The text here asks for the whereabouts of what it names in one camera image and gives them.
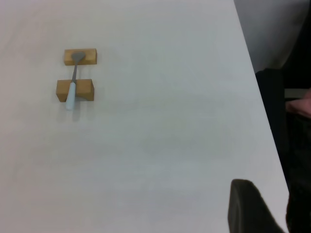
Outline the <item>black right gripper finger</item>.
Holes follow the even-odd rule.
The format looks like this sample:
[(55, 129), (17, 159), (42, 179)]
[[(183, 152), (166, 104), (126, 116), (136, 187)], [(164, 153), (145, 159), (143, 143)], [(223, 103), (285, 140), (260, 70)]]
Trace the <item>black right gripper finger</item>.
[(283, 232), (259, 190), (249, 180), (232, 180), (227, 219), (230, 233)]

